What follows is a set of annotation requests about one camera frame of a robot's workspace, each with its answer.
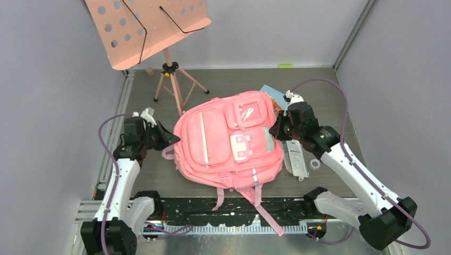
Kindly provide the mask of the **pink student backpack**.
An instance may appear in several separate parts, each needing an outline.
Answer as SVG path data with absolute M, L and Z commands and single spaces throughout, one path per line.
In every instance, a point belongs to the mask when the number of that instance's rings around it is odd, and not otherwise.
M 282 227 L 263 208 L 262 186 L 282 170 L 284 151 L 270 133 L 276 116 L 264 91 L 214 98 L 181 115 L 173 128 L 179 141 L 163 150 L 188 180 L 217 190 L 216 209 L 225 190 L 246 198 L 279 235 Z

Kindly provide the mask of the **yellow treehouse paperback book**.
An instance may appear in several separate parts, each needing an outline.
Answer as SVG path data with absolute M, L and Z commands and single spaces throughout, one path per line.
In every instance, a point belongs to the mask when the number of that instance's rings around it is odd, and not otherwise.
M 274 110 L 276 115 L 278 114 L 279 111 L 284 111 L 285 110 L 281 105 L 279 105 L 277 103 L 277 101 L 274 98 L 271 98 L 271 101 L 272 101 L 273 110 Z

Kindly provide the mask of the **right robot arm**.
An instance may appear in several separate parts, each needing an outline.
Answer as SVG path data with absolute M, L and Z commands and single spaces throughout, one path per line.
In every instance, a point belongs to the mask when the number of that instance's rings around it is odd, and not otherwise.
M 340 134 L 321 126 L 306 102 L 294 103 L 278 112 L 269 133 L 279 141 L 297 140 L 320 162 L 332 169 L 354 192 L 359 201 L 350 201 L 318 186 L 303 196 L 304 213 L 311 218 L 330 215 L 358 229 L 365 241 L 377 250 L 385 249 L 409 231 L 417 204 L 400 198 L 385 187 L 342 143 Z

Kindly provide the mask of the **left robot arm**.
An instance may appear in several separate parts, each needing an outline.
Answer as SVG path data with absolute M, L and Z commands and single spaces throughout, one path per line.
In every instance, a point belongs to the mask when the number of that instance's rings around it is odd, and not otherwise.
M 130 203 L 131 191 L 147 152 L 163 151 L 180 139 L 147 114 L 125 115 L 123 130 L 114 151 L 105 150 L 113 171 L 101 205 L 93 219 L 81 225 L 87 254 L 135 254 L 146 219 L 159 219 L 163 213 L 162 204 L 153 197 Z

